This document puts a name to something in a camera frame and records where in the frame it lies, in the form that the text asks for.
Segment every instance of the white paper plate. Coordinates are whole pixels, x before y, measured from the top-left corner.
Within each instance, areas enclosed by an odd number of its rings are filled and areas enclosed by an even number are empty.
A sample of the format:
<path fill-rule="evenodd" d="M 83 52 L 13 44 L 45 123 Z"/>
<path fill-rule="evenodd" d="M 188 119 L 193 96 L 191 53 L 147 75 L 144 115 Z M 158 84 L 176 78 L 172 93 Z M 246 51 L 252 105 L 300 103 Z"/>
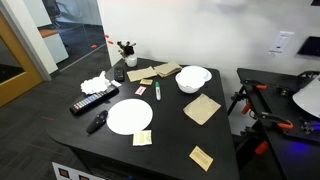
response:
<path fill-rule="evenodd" d="M 142 131 L 152 120 L 150 105 L 139 99 L 126 99 L 118 102 L 109 110 L 107 125 L 121 135 Z"/>
<path fill-rule="evenodd" d="M 207 69 L 200 66 L 187 66 L 181 70 L 181 73 L 188 73 L 193 75 L 199 75 L 207 82 L 212 78 L 212 74 Z"/>

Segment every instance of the black table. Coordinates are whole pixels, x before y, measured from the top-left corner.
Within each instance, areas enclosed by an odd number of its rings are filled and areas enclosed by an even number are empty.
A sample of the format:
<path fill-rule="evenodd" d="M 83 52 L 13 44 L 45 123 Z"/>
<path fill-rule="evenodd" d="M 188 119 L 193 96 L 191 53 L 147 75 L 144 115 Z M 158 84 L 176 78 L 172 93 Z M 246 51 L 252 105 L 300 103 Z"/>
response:
<path fill-rule="evenodd" d="M 286 89 L 299 89 L 310 82 L 310 79 L 243 68 L 239 68 L 237 72 L 240 80 L 256 80 L 268 86 L 266 90 L 259 90 L 252 85 L 243 85 L 239 91 L 240 95 L 243 93 L 242 97 L 248 98 L 255 113 L 272 113 L 289 119 L 294 125 L 294 129 L 284 131 L 275 123 L 258 120 L 252 128 L 246 129 L 246 138 L 236 149 L 240 169 L 252 157 L 254 148 L 265 140 L 284 179 L 320 179 L 320 146 L 308 140 L 308 136 L 301 130 L 301 118 L 312 116 L 300 109 L 293 102 L 292 96 L 280 96 L 275 88 L 280 85 Z M 237 100 L 233 102 L 228 113 L 231 113 L 236 102 Z M 312 136 L 320 138 L 319 133 Z"/>
<path fill-rule="evenodd" d="M 129 71 L 160 64 L 138 59 L 134 68 L 127 67 L 123 61 L 115 66 L 123 66 L 125 71 Z M 239 179 L 219 71 L 208 70 L 212 79 L 195 94 L 180 91 L 175 75 L 171 75 L 164 79 L 152 78 L 152 86 L 139 96 L 134 94 L 140 86 L 139 81 L 131 83 L 126 75 L 119 94 L 79 117 L 66 110 L 48 126 L 48 134 L 71 148 L 87 168 L 100 177 L 110 177 L 108 172 L 112 172 L 125 179 Z M 106 74 L 108 79 L 113 79 L 113 68 Z M 161 87 L 160 102 L 155 97 L 155 81 Z M 183 108 L 201 93 L 221 104 L 221 108 L 202 126 L 183 112 Z M 146 128 L 152 130 L 152 145 L 134 147 L 132 135 L 115 134 L 107 125 L 92 135 L 86 133 L 86 127 L 96 114 L 129 98 L 144 100 L 153 109 L 152 122 Z M 208 172 L 189 158 L 195 146 L 214 158 Z"/>

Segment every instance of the light switch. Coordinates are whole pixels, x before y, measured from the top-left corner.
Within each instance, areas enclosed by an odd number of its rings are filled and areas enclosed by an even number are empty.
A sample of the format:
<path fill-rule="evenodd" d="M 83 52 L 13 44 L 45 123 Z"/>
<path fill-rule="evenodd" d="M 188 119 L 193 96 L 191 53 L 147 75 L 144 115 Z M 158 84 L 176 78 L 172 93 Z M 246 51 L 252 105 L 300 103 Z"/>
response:
<path fill-rule="evenodd" d="M 280 31 L 276 41 L 273 43 L 270 52 L 282 53 L 294 32 Z"/>

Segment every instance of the remote control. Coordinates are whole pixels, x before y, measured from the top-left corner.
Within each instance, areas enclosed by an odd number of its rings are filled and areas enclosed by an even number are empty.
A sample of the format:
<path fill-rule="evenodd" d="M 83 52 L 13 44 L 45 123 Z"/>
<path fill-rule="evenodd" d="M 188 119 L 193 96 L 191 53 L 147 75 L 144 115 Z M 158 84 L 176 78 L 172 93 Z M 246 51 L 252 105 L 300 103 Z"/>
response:
<path fill-rule="evenodd" d="M 123 67 L 117 66 L 114 68 L 114 80 L 118 82 L 124 81 L 124 70 Z"/>
<path fill-rule="evenodd" d="M 102 92 L 98 92 L 98 93 L 94 93 L 94 94 L 90 95 L 89 97 L 73 104 L 70 107 L 70 111 L 74 115 L 79 115 L 79 114 L 87 111 L 91 107 L 99 104 L 101 102 L 101 100 L 103 100 L 105 97 L 112 96 L 112 95 L 116 94 L 117 92 L 119 92 L 119 89 L 114 85 L 110 85 L 107 90 L 102 91 Z"/>
<path fill-rule="evenodd" d="M 87 130 L 86 130 L 87 133 L 92 134 L 96 130 L 98 130 L 102 125 L 106 123 L 107 117 L 108 117 L 107 110 L 100 112 L 87 127 Z"/>

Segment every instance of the gray carpet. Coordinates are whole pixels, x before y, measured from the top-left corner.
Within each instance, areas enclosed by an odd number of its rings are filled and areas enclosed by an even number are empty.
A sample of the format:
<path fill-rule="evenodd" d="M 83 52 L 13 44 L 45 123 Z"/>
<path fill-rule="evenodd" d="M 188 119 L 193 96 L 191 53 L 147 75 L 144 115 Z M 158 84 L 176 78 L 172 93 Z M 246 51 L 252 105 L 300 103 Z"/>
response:
<path fill-rule="evenodd" d="M 0 179 L 54 180 L 51 162 L 87 172 L 47 125 L 81 94 L 80 84 L 110 68 L 106 46 L 0 108 Z"/>

